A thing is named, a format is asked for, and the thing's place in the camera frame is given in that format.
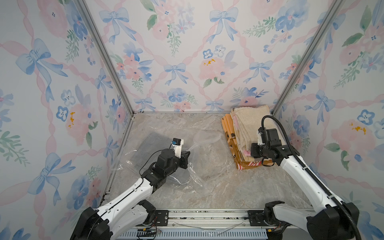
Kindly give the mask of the pink fleece blanket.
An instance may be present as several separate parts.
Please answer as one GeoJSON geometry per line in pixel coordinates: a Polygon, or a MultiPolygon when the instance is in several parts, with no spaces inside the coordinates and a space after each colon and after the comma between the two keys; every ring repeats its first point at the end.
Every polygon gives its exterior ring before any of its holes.
{"type": "Polygon", "coordinates": [[[231,112],[231,117],[233,120],[233,127],[235,131],[238,150],[241,154],[242,160],[244,162],[255,162],[255,158],[251,156],[251,151],[247,147],[247,144],[252,143],[250,137],[248,137],[246,132],[243,130],[242,124],[240,123],[235,112],[231,112]]]}

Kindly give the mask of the grey fleece blanket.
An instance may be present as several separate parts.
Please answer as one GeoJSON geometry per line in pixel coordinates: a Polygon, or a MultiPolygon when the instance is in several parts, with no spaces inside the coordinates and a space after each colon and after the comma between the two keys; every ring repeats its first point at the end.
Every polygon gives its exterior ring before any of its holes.
{"type": "MultiPolygon", "coordinates": [[[[127,163],[136,173],[143,173],[150,164],[157,160],[161,150],[170,147],[172,140],[171,136],[156,132],[149,133],[137,147],[129,151],[127,163]]],[[[190,173],[188,170],[178,168],[168,179],[174,184],[185,185],[190,181],[190,173]]]]}

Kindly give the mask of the cream fleece blanket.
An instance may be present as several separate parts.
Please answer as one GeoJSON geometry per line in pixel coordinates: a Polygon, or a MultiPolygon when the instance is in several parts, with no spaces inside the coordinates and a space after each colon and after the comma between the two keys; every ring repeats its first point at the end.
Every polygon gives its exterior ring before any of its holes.
{"type": "MultiPolygon", "coordinates": [[[[242,124],[243,130],[247,136],[250,137],[252,143],[261,143],[258,141],[258,130],[262,127],[262,118],[264,116],[270,116],[271,112],[267,105],[259,107],[241,107],[234,108],[231,112],[235,112],[240,123],[242,124]]],[[[251,144],[247,144],[249,150],[251,150],[251,144]]]]}

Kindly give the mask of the orange cartoon print blanket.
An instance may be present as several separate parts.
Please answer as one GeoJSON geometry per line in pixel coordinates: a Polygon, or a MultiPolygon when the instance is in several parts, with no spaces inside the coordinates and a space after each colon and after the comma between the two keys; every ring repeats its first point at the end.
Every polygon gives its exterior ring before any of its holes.
{"type": "Polygon", "coordinates": [[[237,146],[231,113],[226,114],[224,117],[222,117],[221,123],[227,139],[228,146],[234,158],[234,162],[237,170],[254,169],[262,166],[261,157],[259,157],[258,159],[255,159],[256,160],[255,162],[244,162],[242,160],[241,154],[237,146]]]}

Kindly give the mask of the clear plastic vacuum bag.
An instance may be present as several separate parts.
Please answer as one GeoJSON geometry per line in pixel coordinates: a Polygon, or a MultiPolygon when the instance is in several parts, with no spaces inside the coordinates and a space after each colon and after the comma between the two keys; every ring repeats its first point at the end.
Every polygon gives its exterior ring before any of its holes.
{"type": "Polygon", "coordinates": [[[188,168],[184,169],[189,171],[190,181],[185,185],[178,185],[167,178],[165,187],[206,194],[213,188],[213,181],[226,174],[233,166],[222,128],[222,117],[221,114],[161,114],[158,118],[155,115],[136,116],[120,159],[118,173],[128,174],[129,181],[139,177],[141,172],[136,173],[127,163],[127,154],[149,133],[156,132],[183,139],[182,150],[191,152],[188,168]]]}

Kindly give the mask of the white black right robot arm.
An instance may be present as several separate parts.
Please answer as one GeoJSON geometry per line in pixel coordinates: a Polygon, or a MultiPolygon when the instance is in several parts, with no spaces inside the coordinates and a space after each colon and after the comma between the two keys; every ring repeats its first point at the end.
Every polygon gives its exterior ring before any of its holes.
{"type": "Polygon", "coordinates": [[[305,211],[273,201],[265,204],[263,219],[270,226],[280,225],[281,234],[287,225],[309,233],[314,240],[361,239],[357,227],[359,210],[334,194],[309,168],[297,150],[283,145],[277,129],[259,128],[258,140],[251,146],[251,155],[272,160],[296,182],[309,199],[313,210],[305,211]]]}

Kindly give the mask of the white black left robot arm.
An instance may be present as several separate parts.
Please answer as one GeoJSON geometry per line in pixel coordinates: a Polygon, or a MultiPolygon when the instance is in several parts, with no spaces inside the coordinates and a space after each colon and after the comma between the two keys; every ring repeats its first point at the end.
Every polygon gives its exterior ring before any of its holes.
{"type": "Polygon", "coordinates": [[[115,240],[138,225],[151,225],[156,208],[147,200],[177,169],[188,168],[189,151],[164,149],[156,162],[125,192],[107,204],[84,210],[72,240],[115,240]]]}

